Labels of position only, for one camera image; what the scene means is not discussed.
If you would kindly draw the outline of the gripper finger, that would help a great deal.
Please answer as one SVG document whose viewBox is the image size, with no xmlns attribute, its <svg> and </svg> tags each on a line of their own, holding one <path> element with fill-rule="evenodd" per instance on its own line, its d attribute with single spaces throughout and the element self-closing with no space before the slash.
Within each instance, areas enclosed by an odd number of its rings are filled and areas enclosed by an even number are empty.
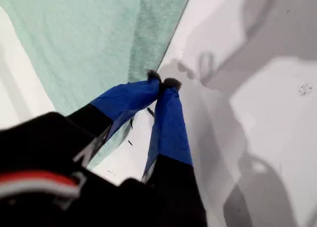
<svg viewBox="0 0 317 227">
<path fill-rule="evenodd" d="M 180 88 L 174 78 L 162 84 L 143 180 L 156 195 L 156 226 L 205 227 L 206 211 L 194 174 Z"/>
<path fill-rule="evenodd" d="M 67 117 L 95 137 L 108 130 L 103 136 L 105 143 L 137 112 L 157 99 L 161 84 L 159 74 L 150 70 L 145 81 L 112 87 Z"/>
</svg>

